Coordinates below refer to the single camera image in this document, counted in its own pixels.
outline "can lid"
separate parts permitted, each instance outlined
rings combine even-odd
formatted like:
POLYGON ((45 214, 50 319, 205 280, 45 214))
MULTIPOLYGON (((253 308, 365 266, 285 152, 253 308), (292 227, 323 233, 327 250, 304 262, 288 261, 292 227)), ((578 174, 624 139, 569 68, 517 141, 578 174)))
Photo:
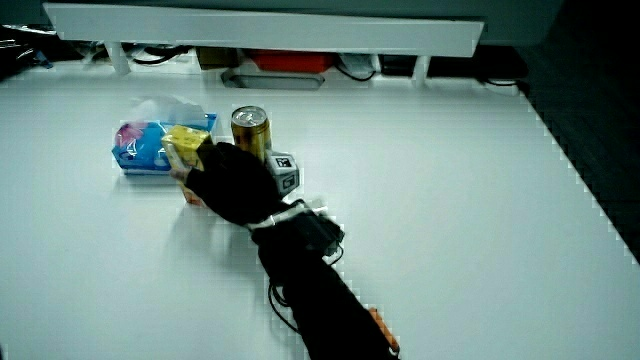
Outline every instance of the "can lid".
POLYGON ((257 106, 245 106, 237 109, 231 116, 231 121, 239 126, 254 127, 267 120, 267 113, 257 106))

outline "beverage can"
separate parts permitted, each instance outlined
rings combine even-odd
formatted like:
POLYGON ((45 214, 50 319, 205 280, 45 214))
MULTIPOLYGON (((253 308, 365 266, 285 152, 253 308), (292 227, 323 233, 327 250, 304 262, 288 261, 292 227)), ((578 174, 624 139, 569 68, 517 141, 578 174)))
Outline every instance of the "beverage can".
POLYGON ((231 115, 231 132, 235 145, 265 163, 271 150, 271 126, 267 113, 257 106, 244 106, 231 115))

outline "dark floor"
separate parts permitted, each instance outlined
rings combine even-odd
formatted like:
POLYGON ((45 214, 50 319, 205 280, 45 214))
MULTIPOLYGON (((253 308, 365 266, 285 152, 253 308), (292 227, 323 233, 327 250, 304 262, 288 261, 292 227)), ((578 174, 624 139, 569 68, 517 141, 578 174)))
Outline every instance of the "dark floor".
POLYGON ((628 5, 607 6, 566 0, 546 40, 516 50, 530 102, 640 260, 636 21, 628 5))

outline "white tabletop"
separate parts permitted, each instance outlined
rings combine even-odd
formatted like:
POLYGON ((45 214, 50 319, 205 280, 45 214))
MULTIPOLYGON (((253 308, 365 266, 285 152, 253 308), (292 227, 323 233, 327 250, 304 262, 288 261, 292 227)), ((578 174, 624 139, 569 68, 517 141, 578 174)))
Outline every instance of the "white tabletop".
MULTIPOLYGON (((302 168, 291 199, 326 199, 346 232, 336 269, 403 359, 637 358, 638 265, 526 98, 339 79, 227 89, 69 63, 0 83, 4 355, 308 356, 271 310, 246 230, 115 164, 130 99, 169 94, 216 112, 223 135, 237 107, 268 112, 274 150, 302 168)), ((331 321, 331 304, 319 311, 331 321)))

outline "plastic packaging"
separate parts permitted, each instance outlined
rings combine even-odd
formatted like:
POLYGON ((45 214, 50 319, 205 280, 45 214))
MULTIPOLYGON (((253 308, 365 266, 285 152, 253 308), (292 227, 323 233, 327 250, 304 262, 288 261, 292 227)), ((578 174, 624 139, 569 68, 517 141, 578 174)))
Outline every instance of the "plastic packaging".
POLYGON ((139 98, 133 105, 111 150, 126 175, 169 173, 171 165, 161 139, 174 125, 209 133, 216 125, 216 114, 206 114, 199 105, 176 97, 139 98))

